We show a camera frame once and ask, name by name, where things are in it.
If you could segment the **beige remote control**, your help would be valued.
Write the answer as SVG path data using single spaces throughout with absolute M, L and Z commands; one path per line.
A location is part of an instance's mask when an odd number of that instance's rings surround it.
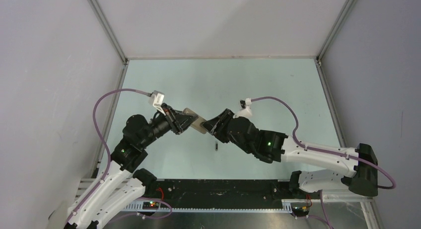
M 193 110 L 189 108 L 185 108 L 183 110 L 183 113 L 187 114 L 194 114 L 197 116 L 197 119 L 190 125 L 191 128 L 195 129 L 196 131 L 200 132 L 201 134 L 206 134 L 206 129 L 202 126 L 202 123 L 206 121 L 202 116 L 194 112 Z

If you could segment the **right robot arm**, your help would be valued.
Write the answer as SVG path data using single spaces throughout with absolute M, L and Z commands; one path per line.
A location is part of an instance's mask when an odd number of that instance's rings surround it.
M 229 109 L 200 126 L 222 143 L 233 143 L 262 162 L 298 162 L 320 167 L 314 172 L 299 170 L 291 174 L 288 190 L 294 198 L 336 188 L 348 188 L 366 197 L 378 195 L 378 160 L 370 145 L 335 148 L 304 143 L 284 133 L 260 130 L 248 118 L 236 117 Z

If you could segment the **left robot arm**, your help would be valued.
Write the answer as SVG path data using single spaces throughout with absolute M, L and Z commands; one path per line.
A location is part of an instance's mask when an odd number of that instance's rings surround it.
M 64 227 L 101 229 L 133 200 L 155 195 L 156 177 L 138 168 L 147 157 L 146 148 L 169 131 L 183 133 L 198 118 L 195 113 L 174 110 L 167 104 L 150 121 L 140 114 L 128 118 L 105 169 L 68 209 Z

